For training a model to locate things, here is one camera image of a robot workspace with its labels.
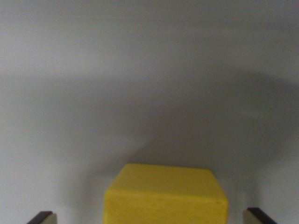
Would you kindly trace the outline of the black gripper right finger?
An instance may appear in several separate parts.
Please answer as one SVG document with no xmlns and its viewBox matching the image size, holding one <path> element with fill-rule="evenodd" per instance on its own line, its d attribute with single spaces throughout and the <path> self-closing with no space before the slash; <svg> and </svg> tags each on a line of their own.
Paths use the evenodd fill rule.
<svg viewBox="0 0 299 224">
<path fill-rule="evenodd" d="M 277 224 L 270 216 L 258 207 L 250 207 L 242 213 L 243 224 Z"/>
</svg>

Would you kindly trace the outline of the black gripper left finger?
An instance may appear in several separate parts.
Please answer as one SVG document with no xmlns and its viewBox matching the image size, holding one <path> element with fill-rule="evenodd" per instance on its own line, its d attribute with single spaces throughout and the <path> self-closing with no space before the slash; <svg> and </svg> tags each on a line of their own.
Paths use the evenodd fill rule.
<svg viewBox="0 0 299 224">
<path fill-rule="evenodd" d="M 40 211 L 27 224 L 57 224 L 57 214 L 52 211 Z"/>
</svg>

